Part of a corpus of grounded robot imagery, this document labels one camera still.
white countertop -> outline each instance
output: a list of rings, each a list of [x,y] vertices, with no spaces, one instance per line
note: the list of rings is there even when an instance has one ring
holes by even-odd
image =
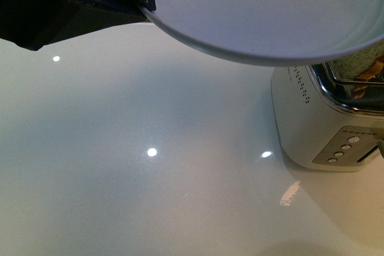
[[[0,59],[2,256],[384,255],[384,161],[287,159],[273,68],[152,24]]]

toaster slot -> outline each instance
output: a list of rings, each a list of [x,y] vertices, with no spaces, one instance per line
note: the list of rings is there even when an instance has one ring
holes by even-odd
[[[375,147],[373,147],[370,151],[368,151],[367,154],[365,154],[362,158],[360,158],[359,160],[356,161],[356,163],[360,163],[360,162],[363,162],[366,158],[368,158],[373,152],[375,152],[376,150],[378,150],[378,146],[376,145]]]

toaster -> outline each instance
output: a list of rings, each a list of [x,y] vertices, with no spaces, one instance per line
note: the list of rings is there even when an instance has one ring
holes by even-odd
[[[280,144],[303,167],[359,171],[384,151],[384,73],[368,80],[339,74],[330,62],[272,74]]]

toaster control panel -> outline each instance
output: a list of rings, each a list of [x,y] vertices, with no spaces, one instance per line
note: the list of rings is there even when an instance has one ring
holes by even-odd
[[[362,166],[379,153],[377,143],[384,139],[384,128],[345,126],[312,161],[333,166]]]

white plate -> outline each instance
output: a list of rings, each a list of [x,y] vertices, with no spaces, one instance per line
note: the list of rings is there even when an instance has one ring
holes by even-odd
[[[256,65],[307,65],[384,36],[383,0],[156,0],[146,16],[205,53]]]

